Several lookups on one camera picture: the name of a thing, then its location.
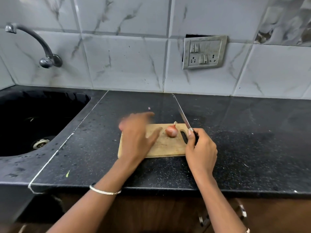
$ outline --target black countertop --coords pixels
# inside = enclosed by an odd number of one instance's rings
[[[36,153],[1,157],[0,184],[28,185],[32,181],[35,192],[86,191],[117,160],[121,117],[150,107],[155,113],[154,123],[183,122],[171,94],[53,90],[84,92],[91,95],[91,101],[51,144]],[[191,125],[204,128],[217,144],[214,177],[226,196],[311,196],[311,101],[176,97]],[[199,195],[185,157],[145,159],[122,192]]]

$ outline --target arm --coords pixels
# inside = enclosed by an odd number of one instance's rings
[[[109,172],[94,186],[106,192],[118,192],[127,178],[145,158],[160,130],[146,138],[146,124],[153,113],[132,114],[123,124],[122,156]],[[115,195],[89,190],[47,233],[95,233],[109,210]]]
[[[186,159],[202,194],[215,233],[244,233],[247,228],[221,193],[212,175],[217,158],[216,144],[203,129],[194,129],[199,141],[194,146],[193,132],[188,131]]]

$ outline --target socket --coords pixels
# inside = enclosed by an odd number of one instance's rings
[[[227,39],[226,35],[185,38],[183,69],[222,66]]]

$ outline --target drain strainer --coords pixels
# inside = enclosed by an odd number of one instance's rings
[[[45,146],[49,142],[50,141],[48,139],[41,139],[41,140],[37,141],[32,147],[36,150],[36,149],[39,149],[39,148]]]

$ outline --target bangle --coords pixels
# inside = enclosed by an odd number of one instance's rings
[[[106,191],[102,191],[102,190],[98,190],[96,188],[93,187],[94,184],[91,184],[90,185],[90,189],[97,192],[97,193],[100,193],[100,194],[107,194],[107,195],[116,195],[116,194],[120,194],[121,193],[121,190],[118,191],[118,192],[106,192]]]

